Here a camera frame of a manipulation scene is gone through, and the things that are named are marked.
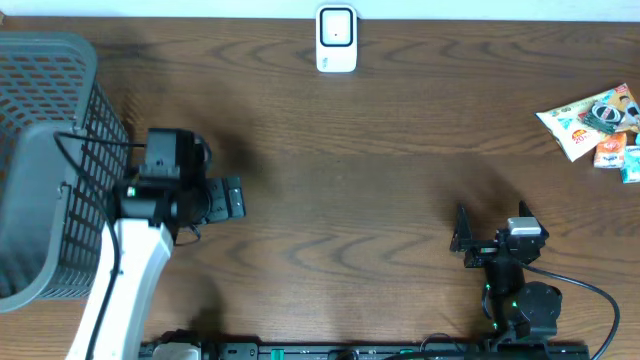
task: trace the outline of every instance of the wooden table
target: wooden table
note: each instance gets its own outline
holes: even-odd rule
[[[483,272],[448,250],[455,206],[489,237],[524,199],[551,233],[535,265],[610,292],[623,318],[606,357],[640,353],[640,186],[591,155],[570,163],[533,115],[625,81],[640,89],[640,24],[361,21],[358,68],[342,75],[316,70],[309,20],[10,17],[5,29],[85,36],[136,140],[152,126],[197,131],[217,173],[243,177],[247,218],[175,250],[146,338],[488,331]],[[609,304],[526,275],[562,290],[558,339],[595,353]],[[61,358],[83,306],[1,315],[0,358]]]

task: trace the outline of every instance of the white backdrop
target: white backdrop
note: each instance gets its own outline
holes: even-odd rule
[[[7,15],[313,18],[318,0],[1,0]],[[350,0],[363,19],[640,21],[640,0]]]

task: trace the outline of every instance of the orange snack package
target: orange snack package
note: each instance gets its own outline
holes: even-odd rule
[[[621,169],[624,166],[624,149],[626,146],[626,133],[611,135],[596,147],[593,166],[604,169]]]

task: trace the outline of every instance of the gray plastic basket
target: gray plastic basket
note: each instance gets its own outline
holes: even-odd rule
[[[104,220],[53,141],[55,131],[127,141],[95,81],[91,45],[64,33],[0,33],[0,313],[40,298],[86,296]],[[122,147],[65,139],[102,189]]]

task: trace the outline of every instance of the snack package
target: snack package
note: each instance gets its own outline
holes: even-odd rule
[[[620,169],[624,166],[624,149],[627,146],[627,134],[611,135],[596,147],[593,166],[603,169]]]
[[[640,182],[640,146],[627,146],[620,174],[625,184]]]
[[[569,160],[575,161],[607,136],[583,121],[590,112],[588,122],[595,126],[606,125],[608,132],[640,132],[640,108],[627,84],[536,115],[555,137]]]

